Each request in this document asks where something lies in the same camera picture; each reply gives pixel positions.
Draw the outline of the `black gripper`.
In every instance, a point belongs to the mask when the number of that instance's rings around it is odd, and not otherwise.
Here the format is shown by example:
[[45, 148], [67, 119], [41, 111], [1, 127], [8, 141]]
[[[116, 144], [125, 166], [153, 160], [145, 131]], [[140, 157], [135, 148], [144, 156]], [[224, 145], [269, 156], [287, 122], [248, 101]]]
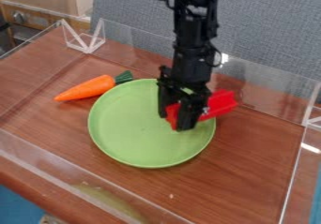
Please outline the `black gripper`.
[[176, 130], [194, 129], [203, 109], [207, 107], [211, 69], [219, 66], [215, 56], [220, 52], [212, 45], [199, 48], [174, 47], [171, 67], [159, 68], [158, 114], [167, 117], [166, 108], [179, 101]]

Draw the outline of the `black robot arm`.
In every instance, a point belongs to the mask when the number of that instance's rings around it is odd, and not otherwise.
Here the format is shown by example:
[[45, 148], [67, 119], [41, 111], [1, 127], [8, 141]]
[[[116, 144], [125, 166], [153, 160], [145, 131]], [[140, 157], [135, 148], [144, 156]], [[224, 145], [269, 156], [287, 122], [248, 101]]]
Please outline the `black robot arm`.
[[160, 1], [172, 10], [175, 41], [172, 65], [159, 68], [158, 113], [167, 118], [167, 107], [179, 104], [175, 130], [184, 131], [195, 127], [211, 96], [207, 82], [216, 67], [211, 40], [216, 37], [218, 0]]

